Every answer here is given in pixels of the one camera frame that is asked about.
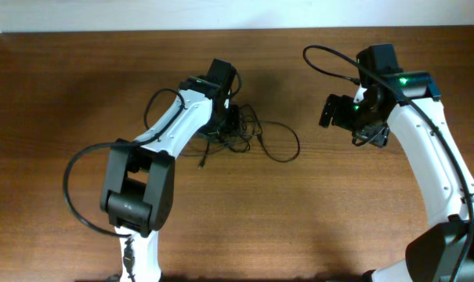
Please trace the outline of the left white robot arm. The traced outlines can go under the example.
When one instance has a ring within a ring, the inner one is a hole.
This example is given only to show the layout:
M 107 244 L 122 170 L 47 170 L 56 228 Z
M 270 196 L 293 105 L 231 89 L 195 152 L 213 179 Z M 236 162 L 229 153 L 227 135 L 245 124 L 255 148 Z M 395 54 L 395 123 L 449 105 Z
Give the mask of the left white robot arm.
M 122 273 L 112 281 L 158 281 L 159 231 L 172 209 L 175 161 L 199 130 L 217 134 L 230 112 L 236 68 L 215 59 L 174 91 L 175 102 L 140 136 L 110 150 L 100 209 L 120 237 Z

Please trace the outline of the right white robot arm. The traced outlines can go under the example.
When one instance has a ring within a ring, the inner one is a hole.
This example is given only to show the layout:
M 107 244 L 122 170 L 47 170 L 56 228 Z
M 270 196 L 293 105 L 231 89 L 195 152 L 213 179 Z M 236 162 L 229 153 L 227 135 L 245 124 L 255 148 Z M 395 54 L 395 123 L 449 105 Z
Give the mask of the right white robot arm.
M 474 178 L 450 133 L 430 73 L 406 72 L 390 44 L 371 45 L 352 60 L 355 96 L 331 94 L 320 126 L 351 132 L 354 146 L 384 147 L 393 133 L 411 165 L 429 229 L 404 259 L 369 270 L 363 281 L 474 281 Z

